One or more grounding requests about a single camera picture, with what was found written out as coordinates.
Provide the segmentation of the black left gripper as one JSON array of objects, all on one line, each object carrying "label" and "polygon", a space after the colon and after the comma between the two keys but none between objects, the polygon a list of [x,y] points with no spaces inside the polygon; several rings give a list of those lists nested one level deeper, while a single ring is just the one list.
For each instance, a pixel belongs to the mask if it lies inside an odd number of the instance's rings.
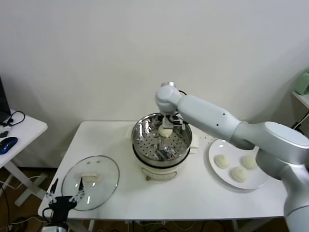
[{"label": "black left gripper", "polygon": [[51,185],[49,191],[46,192],[46,197],[48,199],[49,208],[53,211],[51,222],[49,226],[67,227],[67,219],[69,211],[74,209],[77,203],[84,197],[84,184],[83,178],[80,178],[78,185],[78,192],[75,196],[60,196],[55,197],[55,191],[58,184],[58,178]]}]

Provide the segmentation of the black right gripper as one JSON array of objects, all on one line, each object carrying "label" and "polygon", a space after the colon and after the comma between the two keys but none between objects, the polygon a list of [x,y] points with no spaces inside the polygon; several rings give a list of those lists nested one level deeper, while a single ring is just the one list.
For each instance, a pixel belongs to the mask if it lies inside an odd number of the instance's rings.
[{"label": "black right gripper", "polygon": [[164,116],[162,120],[162,127],[165,129],[173,129],[174,123],[172,116]]}]

